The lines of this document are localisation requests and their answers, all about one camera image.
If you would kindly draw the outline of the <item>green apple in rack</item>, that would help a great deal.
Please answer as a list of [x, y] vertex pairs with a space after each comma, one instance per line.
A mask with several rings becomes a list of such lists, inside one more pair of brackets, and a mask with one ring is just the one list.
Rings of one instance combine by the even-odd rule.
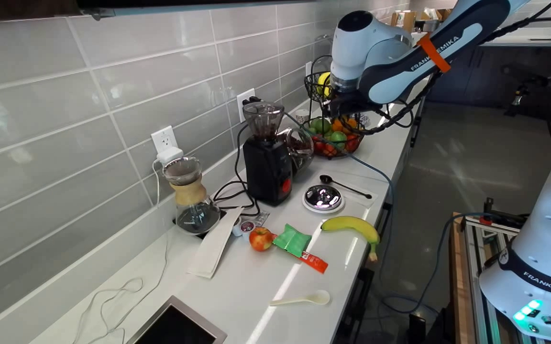
[[344, 146], [346, 143], [346, 133], [335, 131], [331, 127], [331, 121], [325, 118], [312, 118], [310, 120], [310, 133], [319, 141], [319, 143], [329, 143], [333, 146]]

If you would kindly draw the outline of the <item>white wall outlet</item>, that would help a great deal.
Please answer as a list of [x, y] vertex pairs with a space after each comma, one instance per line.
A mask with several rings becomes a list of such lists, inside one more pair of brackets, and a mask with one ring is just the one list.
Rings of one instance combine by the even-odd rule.
[[174, 129], [170, 125], [164, 125], [157, 131], [151, 133], [153, 144], [159, 150], [170, 148], [170, 146], [178, 146]]

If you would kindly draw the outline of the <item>white plastic spoon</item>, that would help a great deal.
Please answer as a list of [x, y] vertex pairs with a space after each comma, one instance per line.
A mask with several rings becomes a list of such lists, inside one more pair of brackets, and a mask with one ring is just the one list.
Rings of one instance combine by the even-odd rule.
[[272, 305], [293, 305], [293, 303], [327, 305], [329, 301], [331, 301], [331, 293], [327, 290], [314, 290], [306, 295], [272, 299], [270, 303]]

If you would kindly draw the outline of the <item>black coffee grinder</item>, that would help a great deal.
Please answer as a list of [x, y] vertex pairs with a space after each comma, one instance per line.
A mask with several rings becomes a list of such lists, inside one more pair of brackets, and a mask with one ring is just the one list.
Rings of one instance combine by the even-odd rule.
[[252, 198], [275, 206], [293, 188], [293, 162], [287, 143], [277, 135], [285, 106], [252, 97], [243, 112], [251, 127], [251, 137], [243, 143], [249, 192]]

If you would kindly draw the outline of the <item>aluminium frame cart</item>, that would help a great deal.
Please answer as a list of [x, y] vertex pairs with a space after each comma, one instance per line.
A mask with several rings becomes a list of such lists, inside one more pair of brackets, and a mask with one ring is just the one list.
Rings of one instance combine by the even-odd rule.
[[480, 215], [455, 213], [450, 229], [450, 303], [444, 332], [453, 344], [534, 344], [482, 293], [478, 276], [497, 261], [518, 232], [526, 213], [494, 207], [488, 196]]

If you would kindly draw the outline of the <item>red yellow apple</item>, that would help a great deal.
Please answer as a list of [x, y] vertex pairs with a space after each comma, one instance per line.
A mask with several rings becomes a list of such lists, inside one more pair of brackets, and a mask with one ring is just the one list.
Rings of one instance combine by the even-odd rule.
[[249, 242], [256, 251], [266, 251], [272, 248], [274, 232], [266, 227], [256, 227], [251, 230]]

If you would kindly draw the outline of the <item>orange clementine in rack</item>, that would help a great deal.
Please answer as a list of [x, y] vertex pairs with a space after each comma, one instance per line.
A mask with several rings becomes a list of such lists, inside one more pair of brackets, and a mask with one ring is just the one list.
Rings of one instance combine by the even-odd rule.
[[354, 127], [358, 127], [358, 120], [354, 116], [337, 116], [331, 120], [331, 127], [335, 131], [350, 133]]

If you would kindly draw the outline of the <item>glass jar of beans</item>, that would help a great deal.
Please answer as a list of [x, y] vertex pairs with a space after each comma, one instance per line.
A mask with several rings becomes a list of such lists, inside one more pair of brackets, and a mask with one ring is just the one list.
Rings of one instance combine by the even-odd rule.
[[289, 146], [289, 156], [293, 160], [295, 169], [302, 169], [312, 162], [314, 141], [304, 129], [291, 127], [287, 131], [287, 146]]

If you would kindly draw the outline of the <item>white power adapter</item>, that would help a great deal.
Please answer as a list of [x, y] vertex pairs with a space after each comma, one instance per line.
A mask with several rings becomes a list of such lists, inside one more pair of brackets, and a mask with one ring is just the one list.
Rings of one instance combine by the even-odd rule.
[[164, 150], [157, 152], [157, 160], [163, 165], [168, 165], [168, 164], [180, 160], [182, 156], [184, 156], [184, 150], [180, 146], [170, 146], [170, 148], [164, 148]]

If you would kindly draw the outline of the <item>orange packet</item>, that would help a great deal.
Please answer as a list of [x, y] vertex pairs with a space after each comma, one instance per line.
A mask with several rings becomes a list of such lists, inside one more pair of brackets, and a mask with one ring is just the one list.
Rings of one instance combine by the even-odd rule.
[[321, 259], [319, 255], [310, 253], [310, 251], [304, 251], [300, 259], [319, 272], [325, 272], [325, 269], [329, 267], [329, 263], [325, 259]]

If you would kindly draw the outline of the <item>red apple in rack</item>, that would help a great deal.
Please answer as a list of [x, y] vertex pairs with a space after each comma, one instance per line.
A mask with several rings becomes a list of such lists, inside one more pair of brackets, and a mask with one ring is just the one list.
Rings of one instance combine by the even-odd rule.
[[325, 158], [333, 158], [333, 156], [340, 156], [346, 152], [354, 152], [362, 141], [360, 135], [348, 135], [344, 141], [327, 141], [319, 135], [312, 137], [314, 141], [314, 152], [318, 156], [325, 156]]

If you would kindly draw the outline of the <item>black coffee scoop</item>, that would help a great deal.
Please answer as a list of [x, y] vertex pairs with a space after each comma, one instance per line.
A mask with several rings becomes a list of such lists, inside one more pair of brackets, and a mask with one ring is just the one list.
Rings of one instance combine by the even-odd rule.
[[344, 186], [344, 188], [348, 188], [348, 190], [352, 190], [352, 192], [358, 192], [358, 194], [362, 194], [362, 196], [365, 196], [365, 198], [373, 198], [371, 192], [363, 192], [363, 190], [354, 188], [354, 186], [350, 186], [350, 185], [346, 185], [346, 183], [340, 183], [340, 181], [333, 179], [333, 177], [327, 175], [327, 173], [319, 173], [319, 181], [321, 181], [321, 183], [335, 183], [335, 185], [340, 185], [340, 186]]

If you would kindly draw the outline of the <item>yellow banana on counter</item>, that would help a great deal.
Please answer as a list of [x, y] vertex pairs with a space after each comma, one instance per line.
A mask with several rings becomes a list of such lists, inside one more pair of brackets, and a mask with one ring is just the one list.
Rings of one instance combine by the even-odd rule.
[[379, 232], [367, 219], [358, 217], [358, 215], [333, 215], [321, 223], [321, 229], [329, 232], [344, 230], [344, 229], [356, 230], [369, 244], [367, 259], [369, 261], [377, 259]]

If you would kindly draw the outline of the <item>yellow fruit in top basket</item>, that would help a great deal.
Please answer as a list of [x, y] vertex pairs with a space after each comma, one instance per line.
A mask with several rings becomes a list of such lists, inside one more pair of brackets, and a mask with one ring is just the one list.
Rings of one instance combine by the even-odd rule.
[[329, 97], [331, 95], [331, 72], [321, 72], [319, 76], [318, 76], [318, 85], [316, 85], [316, 89], [318, 89], [318, 93], [321, 95], [321, 97]]

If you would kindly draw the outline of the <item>black two-tier fruit rack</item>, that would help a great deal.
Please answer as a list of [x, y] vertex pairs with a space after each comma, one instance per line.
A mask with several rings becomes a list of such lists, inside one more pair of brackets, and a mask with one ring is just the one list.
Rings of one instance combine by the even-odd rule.
[[310, 106], [318, 108], [318, 114], [308, 114], [304, 120], [304, 127], [312, 135], [314, 152], [325, 158], [354, 152], [363, 139], [360, 133], [363, 127], [362, 118], [356, 112], [335, 114], [331, 110], [331, 72], [321, 64], [321, 57], [304, 64], [304, 87]]

